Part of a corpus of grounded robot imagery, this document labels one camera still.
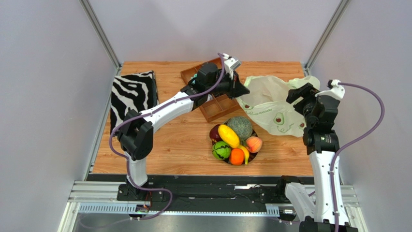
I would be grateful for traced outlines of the pale green plastic bag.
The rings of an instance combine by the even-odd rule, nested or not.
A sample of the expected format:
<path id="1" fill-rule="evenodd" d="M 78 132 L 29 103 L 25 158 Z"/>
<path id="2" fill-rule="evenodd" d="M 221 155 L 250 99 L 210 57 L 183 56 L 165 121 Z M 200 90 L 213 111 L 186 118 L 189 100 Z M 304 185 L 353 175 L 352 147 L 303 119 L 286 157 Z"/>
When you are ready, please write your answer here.
<path id="1" fill-rule="evenodd" d="M 286 98 L 289 90 L 307 83 L 316 89 L 320 88 L 320 81 L 314 76 L 290 81 L 271 75 L 249 76 L 244 86 L 250 93 L 236 100 L 248 117 L 269 134 L 302 137 L 306 126 L 304 117 L 295 111 L 292 104 L 286 102 Z"/>

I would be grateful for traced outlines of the yellow mango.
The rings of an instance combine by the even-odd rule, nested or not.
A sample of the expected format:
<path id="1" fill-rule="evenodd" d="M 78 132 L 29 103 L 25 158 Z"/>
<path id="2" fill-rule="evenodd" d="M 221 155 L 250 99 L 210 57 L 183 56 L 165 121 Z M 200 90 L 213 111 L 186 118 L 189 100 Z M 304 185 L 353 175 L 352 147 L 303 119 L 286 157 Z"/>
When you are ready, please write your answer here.
<path id="1" fill-rule="evenodd" d="M 218 134 L 231 148 L 237 148 L 240 145 L 240 138 L 227 125 L 220 125 L 218 127 Z"/>

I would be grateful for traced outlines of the orange fruit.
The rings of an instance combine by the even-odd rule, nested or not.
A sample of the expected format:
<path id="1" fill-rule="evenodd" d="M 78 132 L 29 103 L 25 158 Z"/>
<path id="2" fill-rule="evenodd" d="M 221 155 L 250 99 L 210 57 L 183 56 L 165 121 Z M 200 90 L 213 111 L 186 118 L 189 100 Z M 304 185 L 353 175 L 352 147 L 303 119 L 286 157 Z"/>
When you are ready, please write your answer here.
<path id="1" fill-rule="evenodd" d="M 240 148 L 234 148 L 231 151 L 231 155 L 229 157 L 229 162 L 232 165 L 242 165 L 244 162 L 244 152 Z"/>

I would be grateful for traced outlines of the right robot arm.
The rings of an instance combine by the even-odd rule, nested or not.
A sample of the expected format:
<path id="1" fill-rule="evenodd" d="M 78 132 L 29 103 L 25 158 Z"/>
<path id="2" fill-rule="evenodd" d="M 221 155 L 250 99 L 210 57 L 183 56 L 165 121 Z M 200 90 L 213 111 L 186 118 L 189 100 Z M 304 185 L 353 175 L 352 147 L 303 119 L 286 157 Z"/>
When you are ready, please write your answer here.
<path id="1" fill-rule="evenodd" d="M 333 130 L 338 106 L 345 89 L 330 80 L 328 90 L 319 91 L 307 83 L 288 92 L 286 102 L 305 120 L 303 142 L 314 174 L 315 200 L 299 182 L 285 185 L 285 197 L 300 220 L 301 232 L 356 232 L 344 208 L 339 180 L 339 140 Z"/>

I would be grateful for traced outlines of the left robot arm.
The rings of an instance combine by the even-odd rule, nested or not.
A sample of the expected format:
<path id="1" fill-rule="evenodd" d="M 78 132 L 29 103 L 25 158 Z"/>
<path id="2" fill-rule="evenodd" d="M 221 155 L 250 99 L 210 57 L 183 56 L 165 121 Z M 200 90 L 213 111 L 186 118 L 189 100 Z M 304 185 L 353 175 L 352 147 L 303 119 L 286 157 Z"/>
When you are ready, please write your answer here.
<path id="1" fill-rule="evenodd" d="M 114 128 L 127 161 L 127 179 L 131 186 L 146 191 L 146 157 L 153 149 L 154 133 L 174 118 L 189 113 L 216 94 L 225 94 L 233 99 L 250 91 L 241 84 L 236 69 L 241 62 L 229 57 L 221 62 L 222 68 L 207 62 L 180 92 L 169 100 L 141 112 L 130 110 L 123 123 Z"/>

